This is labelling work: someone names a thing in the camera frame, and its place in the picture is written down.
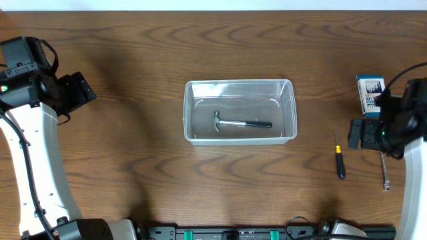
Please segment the black yellow screwdriver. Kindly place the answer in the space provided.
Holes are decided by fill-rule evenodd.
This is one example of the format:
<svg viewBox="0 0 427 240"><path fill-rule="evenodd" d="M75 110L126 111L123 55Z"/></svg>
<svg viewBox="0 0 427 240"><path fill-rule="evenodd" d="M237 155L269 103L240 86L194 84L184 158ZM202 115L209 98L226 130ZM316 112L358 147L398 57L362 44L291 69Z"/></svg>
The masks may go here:
<svg viewBox="0 0 427 240"><path fill-rule="evenodd" d="M336 140L336 171L339 179L346 178L346 169L344 165L344 158L342 155L341 147L338 143L338 134L337 131L334 131L334 137Z"/></svg>

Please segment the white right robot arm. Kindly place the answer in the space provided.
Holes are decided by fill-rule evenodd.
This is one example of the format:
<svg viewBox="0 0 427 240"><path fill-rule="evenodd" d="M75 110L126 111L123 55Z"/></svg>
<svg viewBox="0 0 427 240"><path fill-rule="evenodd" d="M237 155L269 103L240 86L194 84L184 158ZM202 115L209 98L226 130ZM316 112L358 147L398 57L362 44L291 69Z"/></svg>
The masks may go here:
<svg viewBox="0 0 427 240"><path fill-rule="evenodd" d="M406 180L400 225L357 227L349 221L327 220L319 239L426 238L426 79L412 79L402 97L385 90L376 100L378 119L353 119L348 147L379 151L405 162Z"/></svg>

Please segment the clear plastic container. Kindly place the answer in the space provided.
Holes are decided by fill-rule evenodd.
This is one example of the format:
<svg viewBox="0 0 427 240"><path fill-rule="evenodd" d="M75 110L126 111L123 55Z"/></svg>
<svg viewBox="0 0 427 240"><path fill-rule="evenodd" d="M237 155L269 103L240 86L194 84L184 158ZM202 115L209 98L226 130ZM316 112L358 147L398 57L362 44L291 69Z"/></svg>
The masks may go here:
<svg viewBox="0 0 427 240"><path fill-rule="evenodd" d="M270 122L272 128L221 125L220 119ZM192 144L274 145L295 139L298 115L292 82L288 79L189 81L183 98L183 134Z"/></svg>

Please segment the silver combination wrench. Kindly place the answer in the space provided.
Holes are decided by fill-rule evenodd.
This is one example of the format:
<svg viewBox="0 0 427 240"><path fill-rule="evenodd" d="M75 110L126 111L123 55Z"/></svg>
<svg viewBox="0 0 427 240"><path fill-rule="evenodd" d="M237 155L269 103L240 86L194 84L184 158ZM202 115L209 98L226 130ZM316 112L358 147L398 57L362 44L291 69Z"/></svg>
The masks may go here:
<svg viewBox="0 0 427 240"><path fill-rule="evenodd" d="M383 189L385 191L389 191L390 190L390 179L388 176L385 154L383 154L383 152L380 152L380 160L381 160L382 172L383 172L383 178L384 178Z"/></svg>

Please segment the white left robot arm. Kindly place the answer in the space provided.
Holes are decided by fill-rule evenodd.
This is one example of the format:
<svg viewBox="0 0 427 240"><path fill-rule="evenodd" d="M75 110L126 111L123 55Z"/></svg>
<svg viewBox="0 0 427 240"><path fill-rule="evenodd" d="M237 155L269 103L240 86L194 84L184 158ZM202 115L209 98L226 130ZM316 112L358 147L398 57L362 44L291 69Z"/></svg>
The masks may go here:
<svg viewBox="0 0 427 240"><path fill-rule="evenodd" d="M56 76L44 39L16 37L1 42L1 130L11 152L19 190L22 239L142 239L126 218L108 223L83 218L68 185L57 128L60 116L96 98L80 72Z"/></svg>

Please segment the small hammer black handle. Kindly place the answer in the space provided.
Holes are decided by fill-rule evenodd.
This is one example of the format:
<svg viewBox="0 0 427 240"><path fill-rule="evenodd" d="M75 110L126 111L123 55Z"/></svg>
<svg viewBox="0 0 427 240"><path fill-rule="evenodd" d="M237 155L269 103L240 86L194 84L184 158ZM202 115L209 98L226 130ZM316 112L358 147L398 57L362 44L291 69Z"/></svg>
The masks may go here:
<svg viewBox="0 0 427 240"><path fill-rule="evenodd" d="M221 125L230 125L230 126L238 126L238 127L272 128L272 123L270 122L223 120L223 119L220 119L220 112L214 111L213 127L217 133L220 132Z"/></svg>

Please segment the blue white screwdriver box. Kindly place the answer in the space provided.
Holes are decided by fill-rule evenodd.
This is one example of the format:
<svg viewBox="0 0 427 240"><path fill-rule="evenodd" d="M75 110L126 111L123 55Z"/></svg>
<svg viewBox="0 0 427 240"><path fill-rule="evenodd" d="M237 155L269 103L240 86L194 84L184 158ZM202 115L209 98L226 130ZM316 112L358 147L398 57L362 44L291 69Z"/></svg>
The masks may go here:
<svg viewBox="0 0 427 240"><path fill-rule="evenodd" d="M376 98L385 89L384 78L381 75L357 75L356 82L363 117L379 117L380 107L376 105Z"/></svg>

